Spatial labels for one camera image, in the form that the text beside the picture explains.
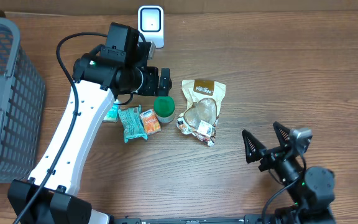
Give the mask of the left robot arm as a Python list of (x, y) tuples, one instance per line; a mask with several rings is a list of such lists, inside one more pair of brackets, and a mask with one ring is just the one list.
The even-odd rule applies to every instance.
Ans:
[(168, 96), (172, 81), (168, 68), (148, 66), (155, 46), (141, 31), (112, 23), (105, 37), (67, 73), (67, 107), (42, 159), (26, 181), (11, 182), (17, 223), (116, 221), (77, 196), (86, 158), (119, 95)]

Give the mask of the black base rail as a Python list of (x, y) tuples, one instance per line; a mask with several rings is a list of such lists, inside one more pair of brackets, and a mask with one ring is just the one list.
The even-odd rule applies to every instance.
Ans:
[(146, 219), (140, 218), (111, 218), (110, 224), (267, 224), (282, 223), (275, 215), (245, 215), (244, 217), (215, 217), (215, 218), (166, 218), (166, 219)]

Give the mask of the brown cardboard backdrop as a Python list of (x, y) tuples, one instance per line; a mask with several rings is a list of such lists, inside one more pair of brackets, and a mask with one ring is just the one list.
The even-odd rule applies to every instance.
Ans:
[(0, 0), (3, 12), (60, 15), (135, 14), (145, 5), (167, 14), (358, 10), (358, 0)]

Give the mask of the light green wipes packet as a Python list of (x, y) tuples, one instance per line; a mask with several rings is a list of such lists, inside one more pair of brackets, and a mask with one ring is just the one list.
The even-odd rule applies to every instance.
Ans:
[(143, 138), (148, 140), (142, 121), (140, 120), (142, 107), (128, 108), (126, 110), (118, 110), (119, 119), (124, 127), (124, 142), (130, 139)]

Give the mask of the green Kleenex tissue pack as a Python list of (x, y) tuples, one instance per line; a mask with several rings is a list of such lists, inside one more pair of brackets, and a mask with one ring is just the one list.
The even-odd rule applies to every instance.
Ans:
[(113, 103), (112, 108), (107, 112), (107, 114), (103, 118), (103, 122), (105, 122), (105, 123), (118, 122), (118, 119), (119, 119), (118, 110), (120, 109), (120, 104), (121, 104), (121, 102), (117, 99)]

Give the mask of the grey plastic shopping basket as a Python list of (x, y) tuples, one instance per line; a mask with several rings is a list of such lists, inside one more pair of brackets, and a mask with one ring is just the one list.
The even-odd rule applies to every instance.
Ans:
[(45, 94), (18, 27), (0, 18), (0, 183), (22, 180), (33, 169)]

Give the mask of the green lidded jar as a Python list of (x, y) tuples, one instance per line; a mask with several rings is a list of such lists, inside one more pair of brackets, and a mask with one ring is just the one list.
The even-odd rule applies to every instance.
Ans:
[(154, 111), (161, 123), (170, 123), (175, 117), (175, 102), (170, 96), (159, 96), (154, 101)]

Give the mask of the orange tissue packet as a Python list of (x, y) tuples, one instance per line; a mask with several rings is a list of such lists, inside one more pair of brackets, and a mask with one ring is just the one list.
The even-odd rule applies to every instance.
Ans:
[(140, 114), (140, 120), (142, 121), (147, 135), (155, 134), (161, 131), (161, 125), (153, 109), (142, 112)]

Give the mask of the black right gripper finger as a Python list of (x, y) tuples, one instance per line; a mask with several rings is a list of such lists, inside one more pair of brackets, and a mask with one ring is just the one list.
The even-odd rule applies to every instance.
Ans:
[(288, 146), (290, 143), (290, 129), (275, 121), (273, 128), (281, 146)]
[(246, 129), (242, 131), (242, 137), (245, 145), (246, 162), (249, 164), (261, 160), (266, 147)]

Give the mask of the white barcode scanner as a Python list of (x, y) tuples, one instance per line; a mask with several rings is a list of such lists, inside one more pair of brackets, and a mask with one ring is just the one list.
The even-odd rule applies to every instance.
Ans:
[(161, 49), (164, 41), (164, 11), (160, 6), (146, 5), (138, 9), (138, 30), (146, 41), (153, 42)]

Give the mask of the clear bagged bread pack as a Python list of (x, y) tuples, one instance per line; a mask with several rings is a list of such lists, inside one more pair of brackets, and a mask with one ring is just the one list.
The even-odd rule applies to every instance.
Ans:
[(207, 146), (213, 146), (226, 85), (214, 80), (183, 80), (181, 90), (187, 108), (178, 116), (177, 128), (182, 134), (190, 134)]

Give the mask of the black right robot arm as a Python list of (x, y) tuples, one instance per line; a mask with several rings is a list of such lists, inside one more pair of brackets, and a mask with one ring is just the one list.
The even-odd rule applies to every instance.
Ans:
[[(246, 162), (260, 162), (259, 171), (268, 171), (282, 188), (265, 203), (260, 215), (245, 215), (245, 223), (322, 224), (335, 223), (330, 204), (334, 201), (334, 172), (321, 166), (306, 165), (305, 153), (313, 133), (309, 128), (289, 129), (273, 123), (279, 146), (265, 147), (252, 133), (242, 131)], [(293, 205), (268, 214), (269, 205), (288, 192)]]

